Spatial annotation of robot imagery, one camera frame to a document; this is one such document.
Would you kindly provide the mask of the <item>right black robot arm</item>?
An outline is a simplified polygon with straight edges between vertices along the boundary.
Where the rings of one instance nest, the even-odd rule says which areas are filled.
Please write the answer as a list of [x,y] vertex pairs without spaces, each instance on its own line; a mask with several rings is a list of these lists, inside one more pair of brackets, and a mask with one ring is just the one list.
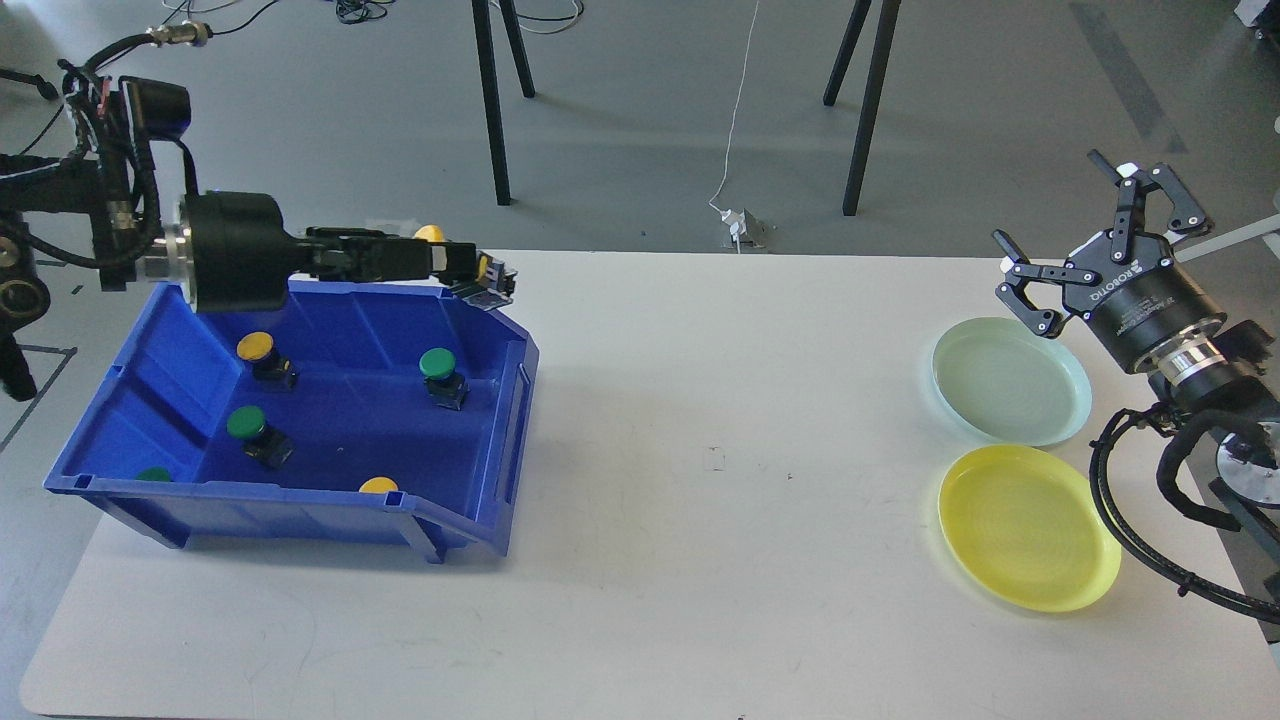
[[[1172,246],[1206,234],[1211,220],[1175,170],[1091,160],[1117,191],[1112,224],[1059,266],[1032,263],[1012,238],[997,297],[1033,334],[1053,340],[1079,316],[1126,374],[1146,375],[1172,413],[1174,439],[1157,471],[1161,495],[1185,518],[1247,532],[1277,555],[1277,397],[1262,375],[1272,336],[1254,322],[1226,327],[1226,313],[1181,269]],[[1190,500],[1178,469],[1202,436],[1217,442],[1222,510]]]

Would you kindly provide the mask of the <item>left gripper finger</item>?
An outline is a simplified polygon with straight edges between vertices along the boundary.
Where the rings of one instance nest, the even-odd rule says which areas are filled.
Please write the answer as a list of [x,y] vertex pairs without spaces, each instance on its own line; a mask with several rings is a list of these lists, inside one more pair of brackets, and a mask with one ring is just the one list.
[[326,250],[314,254],[300,273],[320,281],[376,283],[425,281],[444,284],[474,281],[480,273],[476,250]]
[[431,242],[352,227],[308,227],[303,232],[303,263],[361,263],[372,259],[479,263],[474,243]]

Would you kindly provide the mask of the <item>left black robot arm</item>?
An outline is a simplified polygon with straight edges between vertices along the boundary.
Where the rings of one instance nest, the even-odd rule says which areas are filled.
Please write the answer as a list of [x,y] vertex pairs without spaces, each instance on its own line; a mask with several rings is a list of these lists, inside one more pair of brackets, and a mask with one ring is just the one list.
[[17,341],[51,307],[38,254],[97,272],[110,291],[142,279],[175,282],[197,313],[275,311],[297,274],[353,283],[433,278],[475,307],[509,301],[513,277],[472,243],[361,228],[319,227],[296,237],[265,193],[200,192],[191,152],[183,155],[178,220],[164,225],[154,145],[180,145],[189,94],[134,76],[111,79],[102,67],[137,47],[198,47],[212,36],[206,23],[184,20],[118,40],[78,65],[60,61],[74,147],[60,158],[3,158],[3,391],[10,398],[26,402],[38,392]]

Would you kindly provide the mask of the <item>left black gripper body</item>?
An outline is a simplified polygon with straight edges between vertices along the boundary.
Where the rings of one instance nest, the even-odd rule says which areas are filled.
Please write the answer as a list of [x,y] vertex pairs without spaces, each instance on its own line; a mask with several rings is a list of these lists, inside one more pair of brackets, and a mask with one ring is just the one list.
[[305,264],[300,240],[285,232],[266,193],[209,191],[183,197],[196,313],[274,313],[285,305],[288,279]]

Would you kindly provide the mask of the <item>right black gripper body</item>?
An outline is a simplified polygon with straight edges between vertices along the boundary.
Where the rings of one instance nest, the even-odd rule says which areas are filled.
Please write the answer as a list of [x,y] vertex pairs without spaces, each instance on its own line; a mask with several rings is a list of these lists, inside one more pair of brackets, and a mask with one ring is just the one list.
[[1226,313],[1176,264],[1165,237],[1139,232],[1132,259],[1115,263],[1103,231],[1073,250],[1066,261],[1094,284],[1064,287],[1064,307],[1087,327],[1126,374],[1153,372],[1155,348],[1187,331],[1216,333]]

